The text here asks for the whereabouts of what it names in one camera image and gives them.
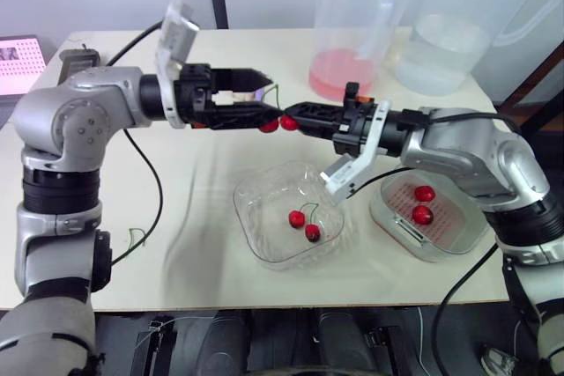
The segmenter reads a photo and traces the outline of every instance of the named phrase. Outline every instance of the laptop screen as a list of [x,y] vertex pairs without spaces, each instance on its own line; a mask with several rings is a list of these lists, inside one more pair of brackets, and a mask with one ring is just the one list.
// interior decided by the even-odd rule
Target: laptop screen
[[29,92],[44,70],[36,37],[0,37],[0,99]]

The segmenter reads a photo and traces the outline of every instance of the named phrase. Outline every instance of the red cherry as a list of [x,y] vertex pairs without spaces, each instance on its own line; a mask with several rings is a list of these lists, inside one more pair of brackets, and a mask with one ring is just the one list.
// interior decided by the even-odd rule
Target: red cherry
[[415,188],[415,198],[418,202],[430,202],[434,199],[434,189],[428,185]]
[[415,206],[412,212],[416,224],[429,225],[433,222],[433,212],[427,206]]
[[295,131],[300,124],[292,116],[280,116],[280,126],[287,131]]
[[309,242],[317,242],[321,238],[319,226],[315,224],[306,225],[306,238]]
[[269,123],[265,123],[262,127],[259,128],[261,132],[269,133],[274,132],[278,129],[278,119]]
[[292,228],[301,228],[306,224],[306,215],[299,210],[292,210],[288,215],[288,222],[290,222]]

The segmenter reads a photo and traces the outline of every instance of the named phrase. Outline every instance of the measuring jug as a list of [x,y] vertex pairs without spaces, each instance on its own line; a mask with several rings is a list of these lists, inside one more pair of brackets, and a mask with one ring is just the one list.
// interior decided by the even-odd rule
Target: measuring jug
[[424,0],[396,67],[404,85],[432,96],[457,90],[493,44],[522,39],[560,0],[547,0],[520,28],[503,33],[526,0]]
[[315,47],[309,83],[320,95],[342,100],[345,85],[364,94],[375,80],[397,23],[410,0],[317,0]]

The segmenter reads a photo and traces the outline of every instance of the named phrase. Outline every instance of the pitcher handle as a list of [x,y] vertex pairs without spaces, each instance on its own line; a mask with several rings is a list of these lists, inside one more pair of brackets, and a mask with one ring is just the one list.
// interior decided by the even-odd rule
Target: pitcher handle
[[521,40],[529,33],[546,15],[548,15],[560,2],[560,0],[548,0],[545,5],[521,28],[512,31],[511,33],[502,33],[494,41],[494,46],[507,46],[508,44],[515,43]]

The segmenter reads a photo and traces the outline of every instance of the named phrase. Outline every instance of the red liquid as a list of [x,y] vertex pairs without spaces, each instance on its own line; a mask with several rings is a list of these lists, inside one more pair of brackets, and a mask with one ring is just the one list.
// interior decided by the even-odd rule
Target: red liquid
[[359,83],[359,95],[365,95],[375,79],[375,63],[360,59],[353,50],[338,48],[316,55],[309,68],[309,85],[330,100],[342,100],[348,82]]

